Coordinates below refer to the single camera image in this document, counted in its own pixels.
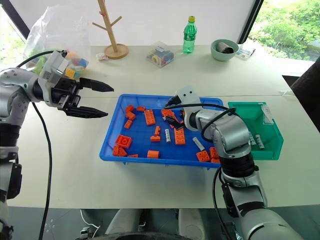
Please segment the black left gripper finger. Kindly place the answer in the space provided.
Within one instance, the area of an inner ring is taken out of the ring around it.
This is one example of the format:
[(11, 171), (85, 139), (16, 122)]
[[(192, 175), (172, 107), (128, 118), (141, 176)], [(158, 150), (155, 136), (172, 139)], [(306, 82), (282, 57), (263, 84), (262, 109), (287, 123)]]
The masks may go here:
[(69, 107), (65, 110), (65, 114), (70, 117), (83, 118), (83, 119), (93, 119), (93, 118), (103, 118), (108, 115), (107, 112), (98, 110), (92, 107)]
[(80, 77), (79, 78), (79, 84), (81, 88), (88, 88), (96, 92), (113, 92), (114, 89), (101, 81)]

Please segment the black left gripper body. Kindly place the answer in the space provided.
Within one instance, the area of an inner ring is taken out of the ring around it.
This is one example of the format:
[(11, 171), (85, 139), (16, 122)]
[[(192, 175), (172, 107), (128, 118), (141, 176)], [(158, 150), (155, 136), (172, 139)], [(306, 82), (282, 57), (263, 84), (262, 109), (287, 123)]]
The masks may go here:
[(51, 89), (51, 99), (58, 110), (68, 112), (77, 108), (81, 97), (78, 95), (80, 83), (74, 79), (60, 78), (57, 85)]

